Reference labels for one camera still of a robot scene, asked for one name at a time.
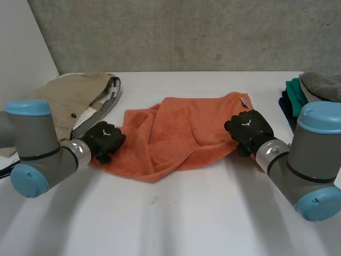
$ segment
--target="towel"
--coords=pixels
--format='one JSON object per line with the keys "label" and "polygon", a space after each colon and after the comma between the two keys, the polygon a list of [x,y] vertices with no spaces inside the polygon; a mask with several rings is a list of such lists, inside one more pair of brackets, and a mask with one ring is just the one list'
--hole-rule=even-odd
{"label": "towel", "polygon": [[251,110],[247,94],[216,99],[166,98],[149,109],[127,110],[121,131],[126,140],[109,164],[92,165],[111,174],[155,182],[173,171],[207,166],[234,151],[224,123]]}
{"label": "towel", "polygon": [[301,74],[299,80],[309,102],[320,100],[341,102],[341,74],[327,76],[309,71]]}
{"label": "towel", "polygon": [[298,117],[302,107],[308,104],[308,100],[299,84],[299,79],[294,78],[291,81],[286,81],[286,88],[293,109],[292,115]]}

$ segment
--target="towel label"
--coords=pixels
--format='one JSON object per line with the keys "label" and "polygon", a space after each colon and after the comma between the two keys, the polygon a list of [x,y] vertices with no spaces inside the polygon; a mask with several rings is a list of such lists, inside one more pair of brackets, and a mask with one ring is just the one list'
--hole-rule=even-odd
{"label": "towel label", "polygon": [[246,99],[240,98],[240,100],[241,100],[241,102],[243,102],[243,105],[244,105],[245,107],[250,108],[249,103],[247,102]]}

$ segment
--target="table surface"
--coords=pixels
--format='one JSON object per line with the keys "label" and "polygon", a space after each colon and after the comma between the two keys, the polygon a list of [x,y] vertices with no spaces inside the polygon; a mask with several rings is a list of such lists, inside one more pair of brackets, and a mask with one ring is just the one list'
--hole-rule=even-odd
{"label": "table surface", "polygon": [[[165,97],[216,98],[246,92],[275,135],[293,134],[278,105],[300,72],[115,73],[123,95],[104,119]],[[4,167],[12,159],[0,159]],[[249,159],[232,154],[210,166],[150,184],[88,167],[26,199],[0,182],[1,255],[340,255],[341,213],[307,222]]]}

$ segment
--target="navy cloth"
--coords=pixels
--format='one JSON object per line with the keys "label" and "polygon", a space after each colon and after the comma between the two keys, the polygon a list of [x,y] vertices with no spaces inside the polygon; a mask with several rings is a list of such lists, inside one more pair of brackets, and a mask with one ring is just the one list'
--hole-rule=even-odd
{"label": "navy cloth", "polygon": [[281,107],[286,119],[288,120],[291,130],[295,132],[297,117],[293,117],[293,106],[286,91],[282,92],[282,98],[279,99],[278,104]]}

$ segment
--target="gray cloth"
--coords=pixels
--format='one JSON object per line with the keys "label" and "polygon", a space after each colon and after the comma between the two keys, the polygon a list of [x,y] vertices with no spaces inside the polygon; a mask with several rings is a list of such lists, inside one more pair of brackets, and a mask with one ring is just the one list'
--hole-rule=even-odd
{"label": "gray cloth", "polygon": [[341,74],[326,76],[319,72],[309,71],[299,76],[304,95],[309,102],[341,102]]}

